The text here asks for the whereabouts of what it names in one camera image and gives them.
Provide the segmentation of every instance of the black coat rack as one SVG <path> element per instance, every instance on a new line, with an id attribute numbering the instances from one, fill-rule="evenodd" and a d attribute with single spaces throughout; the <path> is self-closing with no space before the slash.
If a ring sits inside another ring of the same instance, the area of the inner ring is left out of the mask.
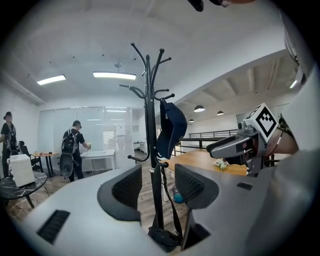
<path id="1" fill-rule="evenodd" d="M 149 157 L 151 157 L 151 183 L 152 183 L 152 193 L 153 193 L 153 200 L 154 200 L 154 208 L 155 208 L 155 218 L 153 221 L 153 226 L 164 229 L 164 215 L 163 215 L 163 208 L 162 208 L 162 195 L 161 195 L 161 173 L 155 173 L 155 167 L 159 164 L 161 167 L 167 168 L 168 163 L 159 163 L 158 157 L 159 154 L 156 149 L 157 143 L 157 134 L 156 134 L 156 117 L 155 117 L 155 100 L 161 101 L 172 98 L 175 96 L 174 93 L 167 97 L 158 98 L 156 94 L 159 92 L 169 92 L 169 89 L 154 89 L 155 78 L 158 72 L 159 65 L 170 61 L 171 58 L 166 58 L 161 60 L 162 55 L 164 54 L 165 50 L 159 50 L 159 56 L 156 61 L 156 64 L 151 69 L 150 66 L 150 56 L 147 55 L 144 59 L 140 51 L 137 49 L 134 43 L 131 44 L 134 48 L 136 53 L 139 55 L 143 62 L 144 72 L 141 74 L 145 77 L 145 92 L 140 90 L 139 88 L 132 86 L 132 85 L 123 85 L 120 84 L 121 87 L 129 88 L 130 91 L 134 92 L 140 99 L 144 100 L 144 115 L 145 115 L 145 131 L 146 131 L 146 148 L 147 148 L 147 156 L 145 159 L 139 159 L 128 155 L 129 159 L 136 160 L 138 162 L 144 162 Z"/>

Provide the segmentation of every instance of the black bag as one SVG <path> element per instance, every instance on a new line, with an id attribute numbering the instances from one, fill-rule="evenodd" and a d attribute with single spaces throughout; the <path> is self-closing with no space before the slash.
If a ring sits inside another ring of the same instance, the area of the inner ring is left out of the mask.
<path id="1" fill-rule="evenodd" d="M 19 152 L 17 137 L 16 137 L 16 127 L 11 127 L 11 123 L 6 123 L 9 127 L 9 134 L 7 134 L 5 139 L 5 146 L 7 151 L 10 151 L 10 154 L 17 154 Z"/>
<path id="2" fill-rule="evenodd" d="M 73 173 L 75 163 L 73 154 L 78 148 L 77 134 L 78 133 L 72 133 L 71 129 L 69 129 L 68 135 L 62 140 L 59 168 L 64 177 L 69 177 Z"/>
<path id="3" fill-rule="evenodd" d="M 61 152 L 63 154 L 72 155 L 76 152 L 77 148 L 78 148 L 77 133 L 74 134 L 73 132 L 71 132 L 71 129 L 69 129 L 68 135 L 62 141 Z"/>

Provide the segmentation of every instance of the railing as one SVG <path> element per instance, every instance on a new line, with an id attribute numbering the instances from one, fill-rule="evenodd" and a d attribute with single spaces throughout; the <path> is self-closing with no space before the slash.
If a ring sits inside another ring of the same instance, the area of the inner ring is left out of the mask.
<path id="1" fill-rule="evenodd" d="M 218 130 L 218 131 L 208 131 L 208 132 L 196 132 L 196 133 L 189 133 L 190 139 L 195 138 L 225 138 L 231 135 L 236 135 L 237 129 L 233 130 Z"/>
<path id="2" fill-rule="evenodd" d="M 176 157 L 178 153 L 186 153 L 182 150 L 182 148 L 189 148 L 189 149 L 206 149 L 207 146 L 203 146 L 203 142 L 217 142 L 225 137 L 215 137 L 215 138 L 183 138 L 179 143 L 177 143 L 173 149 L 172 156 Z M 196 145 L 181 145 L 181 142 L 199 142 L 199 146 Z"/>

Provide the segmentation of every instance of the black chair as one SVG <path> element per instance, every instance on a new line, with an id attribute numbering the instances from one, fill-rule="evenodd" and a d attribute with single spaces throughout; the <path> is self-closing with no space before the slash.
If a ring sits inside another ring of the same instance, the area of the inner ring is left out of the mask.
<path id="1" fill-rule="evenodd" d="M 25 142 L 24 141 L 19 141 L 20 143 L 20 149 L 21 149 L 21 152 L 25 155 L 27 155 L 28 157 L 30 157 L 30 161 L 31 161 L 31 165 L 32 165 L 32 169 L 34 171 L 36 170 L 41 170 L 41 172 L 44 172 L 42 170 L 42 167 L 37 165 L 37 163 L 39 163 L 41 160 L 40 160 L 40 157 L 39 158 L 33 158 L 31 159 L 31 155 L 29 154 L 29 151 L 28 151 L 28 148 L 27 146 L 25 145 Z"/>

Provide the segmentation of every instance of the wooden table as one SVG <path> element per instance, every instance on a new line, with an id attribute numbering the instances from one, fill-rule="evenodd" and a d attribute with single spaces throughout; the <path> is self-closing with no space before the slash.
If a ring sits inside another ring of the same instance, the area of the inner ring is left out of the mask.
<path id="1" fill-rule="evenodd" d="M 183 153 L 181 155 L 177 155 L 172 157 L 170 160 L 165 159 L 160 161 L 161 163 L 167 162 L 169 164 L 168 168 L 172 171 L 171 176 L 174 177 L 173 173 L 175 171 L 175 165 L 190 165 L 194 167 L 199 167 L 205 170 L 221 172 L 218 166 L 215 166 L 216 158 L 212 158 L 210 154 L 205 149 L 195 149 L 189 151 L 187 153 Z M 230 164 L 224 170 L 224 173 L 233 174 L 233 175 L 247 175 L 247 167 L 245 165 L 238 164 Z M 167 194 L 164 191 L 164 187 L 162 186 L 163 191 L 163 200 L 168 201 Z"/>
<path id="2" fill-rule="evenodd" d="M 53 157 L 53 156 L 55 156 L 57 154 L 58 154 L 57 152 L 52 152 L 51 154 L 49 154 L 48 152 L 43 152 L 42 154 L 37 152 L 37 153 L 33 153 L 31 155 L 34 156 L 35 158 L 43 158 L 43 157 L 45 157 L 46 168 L 48 170 L 49 177 L 52 178 L 56 174 L 54 173 L 54 170 L 52 168 L 51 157 Z M 41 166 L 41 171 L 43 172 L 41 160 L 40 160 L 40 166 Z"/>

